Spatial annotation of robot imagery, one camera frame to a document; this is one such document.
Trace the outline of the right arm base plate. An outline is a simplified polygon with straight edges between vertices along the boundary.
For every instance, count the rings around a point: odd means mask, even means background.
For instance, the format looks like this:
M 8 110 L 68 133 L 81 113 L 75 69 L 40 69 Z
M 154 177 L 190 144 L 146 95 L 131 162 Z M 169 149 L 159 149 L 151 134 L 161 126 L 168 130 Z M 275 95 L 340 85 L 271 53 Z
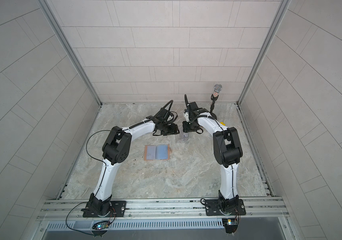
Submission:
M 201 199 L 207 216 L 245 216 L 246 210 L 242 199 Z

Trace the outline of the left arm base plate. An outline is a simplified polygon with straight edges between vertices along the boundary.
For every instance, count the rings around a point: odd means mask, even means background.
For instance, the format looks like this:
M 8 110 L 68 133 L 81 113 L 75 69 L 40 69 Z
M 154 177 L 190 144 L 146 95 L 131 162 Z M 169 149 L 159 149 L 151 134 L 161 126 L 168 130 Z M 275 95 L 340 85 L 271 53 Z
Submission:
M 87 202 L 86 206 L 81 209 L 83 218 L 106 218 L 106 217 L 123 217 L 126 210 L 126 201 L 106 201 L 103 203 Z

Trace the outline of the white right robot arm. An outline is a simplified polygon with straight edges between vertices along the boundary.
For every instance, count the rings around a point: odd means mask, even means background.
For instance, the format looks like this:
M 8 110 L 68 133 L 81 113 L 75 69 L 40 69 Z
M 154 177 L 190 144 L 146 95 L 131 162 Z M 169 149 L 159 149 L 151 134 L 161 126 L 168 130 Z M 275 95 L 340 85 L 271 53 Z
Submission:
M 185 100 L 185 105 L 183 132 L 201 134 L 206 131 L 212 136 L 213 154 L 221 169 L 218 205 L 222 212 L 229 213 L 239 206 L 236 175 L 243 150 L 238 131 L 235 127 L 228 128 L 218 122 L 208 110 L 198 107 L 196 102 Z

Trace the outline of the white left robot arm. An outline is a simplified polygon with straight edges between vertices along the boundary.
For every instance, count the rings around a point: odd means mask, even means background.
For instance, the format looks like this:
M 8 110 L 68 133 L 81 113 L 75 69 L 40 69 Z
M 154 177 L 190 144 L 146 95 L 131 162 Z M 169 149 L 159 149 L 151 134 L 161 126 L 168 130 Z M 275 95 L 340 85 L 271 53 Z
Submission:
M 121 163 L 129 156 L 132 141 L 157 131 L 161 132 L 161 136 L 179 134 L 177 124 L 174 123 L 177 118 L 176 112 L 163 107 L 154 116 L 148 116 L 130 127 L 115 126 L 109 130 L 109 135 L 102 146 L 102 171 L 89 202 L 102 206 L 111 200 L 116 175 Z

